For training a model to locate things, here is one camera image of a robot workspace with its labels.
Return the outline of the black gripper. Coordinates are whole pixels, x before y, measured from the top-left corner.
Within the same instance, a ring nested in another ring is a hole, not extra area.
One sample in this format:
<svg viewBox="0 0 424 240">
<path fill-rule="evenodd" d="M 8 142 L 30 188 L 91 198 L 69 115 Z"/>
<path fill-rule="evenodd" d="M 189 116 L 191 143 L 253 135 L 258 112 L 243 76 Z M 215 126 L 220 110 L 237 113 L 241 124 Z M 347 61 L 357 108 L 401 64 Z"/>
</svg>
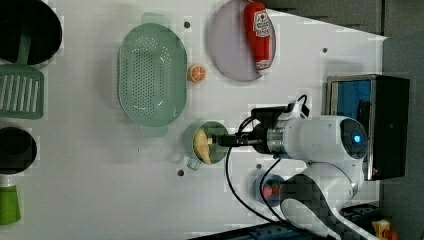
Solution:
<svg viewBox="0 0 424 240">
<path fill-rule="evenodd" d="M 246 123 L 242 123 L 235 135 L 214 135 L 212 142 L 222 147 L 235 147 L 239 146 L 252 146 L 258 153 L 270 154 L 270 150 L 267 146 L 267 128 L 259 123 L 253 127 L 250 132 L 243 132 L 243 129 L 247 126 Z"/>
</svg>

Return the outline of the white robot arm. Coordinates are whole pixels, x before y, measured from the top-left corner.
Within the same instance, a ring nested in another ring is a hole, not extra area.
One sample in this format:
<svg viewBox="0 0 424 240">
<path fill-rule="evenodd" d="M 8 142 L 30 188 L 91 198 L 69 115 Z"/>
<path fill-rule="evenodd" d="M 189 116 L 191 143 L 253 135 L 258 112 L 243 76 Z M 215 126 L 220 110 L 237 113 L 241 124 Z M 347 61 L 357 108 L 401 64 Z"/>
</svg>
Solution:
<svg viewBox="0 0 424 240">
<path fill-rule="evenodd" d="M 250 132 L 212 135 L 207 142 L 252 146 L 259 153 L 303 161 L 306 168 L 284 180 L 279 190 L 284 219 L 320 236 L 378 240 L 340 214 L 364 182 L 368 137 L 358 121 L 343 116 L 286 118 Z"/>
</svg>

